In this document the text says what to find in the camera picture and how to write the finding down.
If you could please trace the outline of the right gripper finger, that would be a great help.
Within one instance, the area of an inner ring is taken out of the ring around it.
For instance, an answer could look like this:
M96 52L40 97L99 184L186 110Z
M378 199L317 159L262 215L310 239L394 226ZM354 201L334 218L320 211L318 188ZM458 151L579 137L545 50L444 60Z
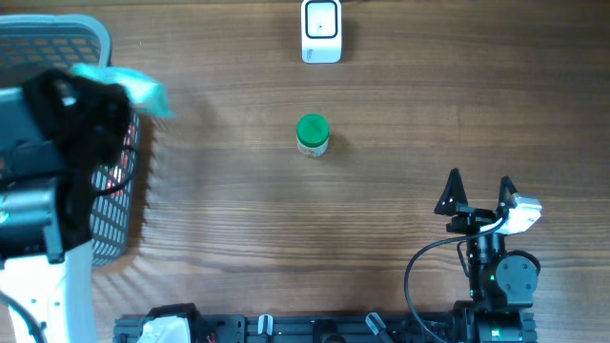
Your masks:
M500 179L498 206L496 209L497 217L504 217L511 205L511 196L517 192L517 188L508 175Z
M458 168L448 176L444 191L434 209L434 214L459 214L467 212L468 200Z

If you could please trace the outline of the teal wet wipes pack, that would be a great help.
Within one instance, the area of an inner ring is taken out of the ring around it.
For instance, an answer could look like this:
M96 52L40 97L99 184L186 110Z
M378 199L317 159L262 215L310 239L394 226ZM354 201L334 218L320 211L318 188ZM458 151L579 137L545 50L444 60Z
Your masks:
M85 77L98 83L122 86L133 110L140 115L175 118L166 87L141 71L89 64L76 64L70 68L70 71L75 76Z

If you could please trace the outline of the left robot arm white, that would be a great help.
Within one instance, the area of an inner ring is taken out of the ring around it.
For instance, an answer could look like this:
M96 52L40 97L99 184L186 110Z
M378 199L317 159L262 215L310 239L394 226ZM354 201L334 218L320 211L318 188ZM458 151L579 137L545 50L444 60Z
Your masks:
M123 87L55 68L1 74L1 301L19 342L94 342L92 176L127 150Z

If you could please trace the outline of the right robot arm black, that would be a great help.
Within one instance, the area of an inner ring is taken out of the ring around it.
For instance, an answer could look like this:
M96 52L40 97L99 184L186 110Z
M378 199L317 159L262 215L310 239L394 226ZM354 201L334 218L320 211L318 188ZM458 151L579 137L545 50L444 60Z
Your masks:
M485 210L468 205L459 169L450 171L434 213L446 215L449 233L460 236L466 252L458 258L469 280L470 299L449 311L447 327L435 325L446 342L534 341L533 293L541 270L529 252L506 249L505 239L524 233L541 217L536 198L518 193L508 176L500 180L498 205Z

